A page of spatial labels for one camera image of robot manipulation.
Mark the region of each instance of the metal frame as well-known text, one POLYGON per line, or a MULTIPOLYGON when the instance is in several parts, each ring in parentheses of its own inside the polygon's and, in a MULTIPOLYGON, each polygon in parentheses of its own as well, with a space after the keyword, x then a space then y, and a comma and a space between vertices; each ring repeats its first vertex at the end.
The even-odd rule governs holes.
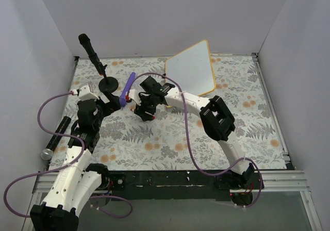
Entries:
MULTIPOLYGON (((222 55, 222 54, 213 54, 217 56, 235 56, 235 55, 222 55)), ((275 111, 267 91, 267 87, 265 85, 265 81, 263 79, 260 65, 258 62, 257 54, 251 55, 257 70, 257 74, 265 95, 265 99, 269 104, 270 112, 272 119, 275 124, 276 132, 280 138, 280 142, 283 148, 283 156, 286 162, 290 162, 290 157, 288 154, 287 147, 285 145, 283 134, 278 125, 278 121, 275 115, 275 111)), ((291 171, 291 170, 261 170, 261 174, 263 177, 263 183, 265 188, 263 191, 265 192, 300 192, 304 207, 311 225, 312 230, 319 231, 322 230, 319 218, 317 216, 314 204, 311 199, 311 193, 309 191, 309 186, 307 180, 305 179, 303 171, 291 171)), ((37 178, 34 191, 31 199, 31 203, 29 206, 29 211, 32 208, 33 204, 40 204, 42 193, 49 192, 57 173, 50 173, 41 175, 37 178)), ((241 190, 231 190, 230 192, 240 192, 241 190)), ((105 193, 103 191, 95 191, 95 193, 105 193)), ((22 231, 31 231, 33 228, 32 222, 30 219, 26 219, 24 222, 24 226, 22 231)))

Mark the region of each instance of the black microphone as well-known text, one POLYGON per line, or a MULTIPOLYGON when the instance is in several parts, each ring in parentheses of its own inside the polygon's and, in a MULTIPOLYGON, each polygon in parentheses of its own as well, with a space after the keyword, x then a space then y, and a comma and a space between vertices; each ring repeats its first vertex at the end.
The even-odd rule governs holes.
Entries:
POLYGON ((91 40, 87 37, 86 34, 80 34, 78 38, 79 38, 80 44, 84 47, 85 51, 87 52, 89 59, 94 64, 97 72, 100 75, 103 75, 103 73, 104 73, 103 65, 100 62, 100 59, 98 58, 97 54, 95 53, 95 51, 92 47, 91 40))

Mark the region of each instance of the patterned table surface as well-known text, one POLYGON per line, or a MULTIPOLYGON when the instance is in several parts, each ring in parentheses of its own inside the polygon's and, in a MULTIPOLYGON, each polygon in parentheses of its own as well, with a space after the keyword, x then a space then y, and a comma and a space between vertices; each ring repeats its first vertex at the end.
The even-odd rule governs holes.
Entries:
MULTIPOLYGON (((106 72, 115 77, 120 95, 131 72, 164 73, 166 58, 103 59, 106 72)), ((282 147, 274 129, 268 104, 250 56, 212 57, 216 75, 216 89, 205 95, 221 96, 235 117, 236 134, 246 156, 251 157, 261 169, 284 169, 282 147)), ((89 60, 79 60, 72 89, 90 82, 94 92, 107 102, 98 90, 102 78, 89 60)), ((143 79, 138 79, 132 89, 140 89, 143 79)), ((64 115, 76 119, 78 98, 69 96, 64 115)), ((154 121, 142 122, 126 107, 104 118, 100 140, 93 152, 91 163, 103 163, 111 170, 194 170, 189 157, 183 110, 158 106, 154 121)), ((203 169, 225 169, 228 162, 216 141, 204 133, 199 117, 189 114, 191 146, 197 163, 203 169)), ((62 138, 55 150, 50 168, 62 165, 68 138, 62 138)))

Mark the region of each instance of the white board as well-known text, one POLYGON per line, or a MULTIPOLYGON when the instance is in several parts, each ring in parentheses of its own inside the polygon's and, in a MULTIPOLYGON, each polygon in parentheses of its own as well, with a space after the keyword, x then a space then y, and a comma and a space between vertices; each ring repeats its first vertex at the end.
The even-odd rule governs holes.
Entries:
POLYGON ((183 91, 203 95, 216 88, 207 40, 203 40, 165 62, 166 76, 183 91))

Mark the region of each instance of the yellow edge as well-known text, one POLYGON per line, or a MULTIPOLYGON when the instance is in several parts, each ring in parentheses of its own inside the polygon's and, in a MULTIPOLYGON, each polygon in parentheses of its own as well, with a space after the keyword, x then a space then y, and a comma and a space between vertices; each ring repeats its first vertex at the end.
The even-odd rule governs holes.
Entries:
POLYGON ((188 49, 194 47, 195 45, 197 45, 197 44, 199 44, 199 43, 202 43, 203 41, 206 41, 206 45, 207 45, 208 57, 209 57, 209 59, 210 59, 210 64, 211 64, 211 70, 212 70, 212 76, 213 76, 214 88, 213 88, 212 90, 208 91, 208 92, 205 92, 205 93, 199 94, 198 96, 202 96, 202 95, 204 95, 204 94, 210 93, 210 92, 212 92, 212 91, 214 91, 214 90, 216 89, 216 76, 215 76, 215 73, 214 73, 214 70, 213 70, 213 64, 212 64, 212 61, 211 61, 211 53, 210 53, 210 47, 208 46, 208 41, 207 41, 206 39, 204 39, 204 40, 202 40, 202 41, 200 41, 200 42, 198 42, 198 43, 196 43, 196 44, 194 44, 194 45, 190 46, 189 48, 187 48, 187 49, 185 49, 185 50, 182 51, 182 52, 185 52, 186 50, 188 50, 188 49))

